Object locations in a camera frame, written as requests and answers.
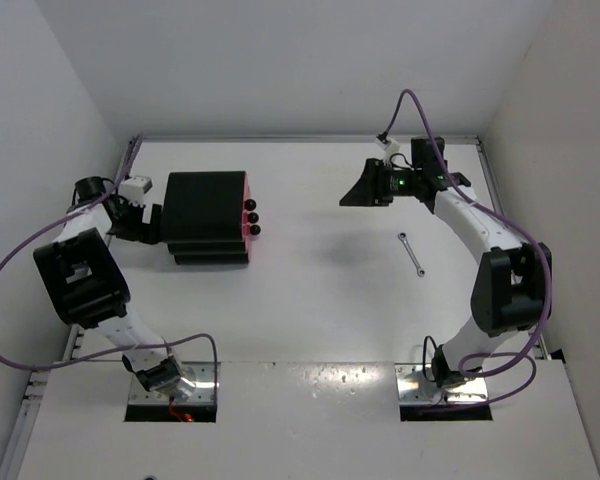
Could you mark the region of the black drawer cabinet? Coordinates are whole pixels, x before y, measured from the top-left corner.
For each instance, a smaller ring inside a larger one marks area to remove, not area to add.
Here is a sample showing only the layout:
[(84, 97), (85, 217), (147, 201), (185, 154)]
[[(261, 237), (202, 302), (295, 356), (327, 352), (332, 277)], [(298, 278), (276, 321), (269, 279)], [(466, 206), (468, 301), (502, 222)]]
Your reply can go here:
[(178, 265), (247, 264), (244, 171), (172, 172), (161, 242)]

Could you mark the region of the silver wrench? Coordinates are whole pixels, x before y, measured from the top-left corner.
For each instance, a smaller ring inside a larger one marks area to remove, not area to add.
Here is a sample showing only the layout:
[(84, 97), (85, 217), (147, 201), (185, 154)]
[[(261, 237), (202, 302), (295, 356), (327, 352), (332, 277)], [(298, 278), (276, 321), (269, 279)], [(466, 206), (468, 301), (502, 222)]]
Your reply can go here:
[(397, 235), (397, 238), (400, 240), (400, 242), (403, 244), (408, 256), (410, 257), (415, 269), (416, 269), (416, 273), (420, 278), (423, 278), (426, 275), (426, 271), (424, 270), (424, 268), (421, 266), (420, 262), (418, 261), (415, 252), (413, 251), (413, 248), (411, 247), (411, 244), (408, 240), (408, 237), (406, 235), (405, 232), (400, 232)]

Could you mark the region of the pink top drawer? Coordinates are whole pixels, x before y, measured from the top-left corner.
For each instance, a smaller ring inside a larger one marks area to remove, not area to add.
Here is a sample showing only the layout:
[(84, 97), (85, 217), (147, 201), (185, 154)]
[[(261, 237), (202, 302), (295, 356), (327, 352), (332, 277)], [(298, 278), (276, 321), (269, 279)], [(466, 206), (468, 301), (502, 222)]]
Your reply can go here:
[(257, 208), (257, 202), (253, 198), (248, 175), (244, 176), (243, 204), (244, 210), (247, 212), (253, 212)]

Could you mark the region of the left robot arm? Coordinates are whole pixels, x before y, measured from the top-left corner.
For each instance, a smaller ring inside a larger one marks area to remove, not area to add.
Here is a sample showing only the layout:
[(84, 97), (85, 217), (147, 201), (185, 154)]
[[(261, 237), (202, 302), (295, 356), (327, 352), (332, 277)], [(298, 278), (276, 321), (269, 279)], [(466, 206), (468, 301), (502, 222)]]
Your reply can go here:
[(129, 287), (107, 243), (111, 236), (148, 245), (159, 242), (161, 207), (153, 206), (150, 221), (143, 221), (144, 196), (152, 181), (126, 177), (96, 204), (110, 184), (96, 176), (76, 182), (71, 219), (50, 244), (34, 251), (34, 262), (65, 324), (93, 330), (121, 348), (126, 370), (146, 391), (185, 399), (190, 392), (181, 363), (132, 308)]

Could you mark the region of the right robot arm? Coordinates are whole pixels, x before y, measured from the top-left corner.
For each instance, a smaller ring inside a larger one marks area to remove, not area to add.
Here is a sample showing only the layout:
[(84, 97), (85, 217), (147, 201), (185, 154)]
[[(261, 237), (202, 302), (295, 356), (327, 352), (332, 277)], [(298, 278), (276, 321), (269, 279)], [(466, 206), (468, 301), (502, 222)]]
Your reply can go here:
[(404, 166), (395, 163), (402, 154), (396, 140), (380, 134), (377, 141), (383, 158), (366, 160), (340, 206), (387, 207), (397, 197), (415, 198), (451, 228), (478, 265), (471, 316), (453, 338), (436, 347), (429, 367), (429, 379), (437, 387), (459, 385), (480, 372), (485, 358), (507, 339), (538, 323), (545, 307), (543, 267), (551, 253), (479, 210), (469, 179), (444, 172), (447, 162), (437, 158), (445, 147), (443, 138), (412, 139), (411, 158)]

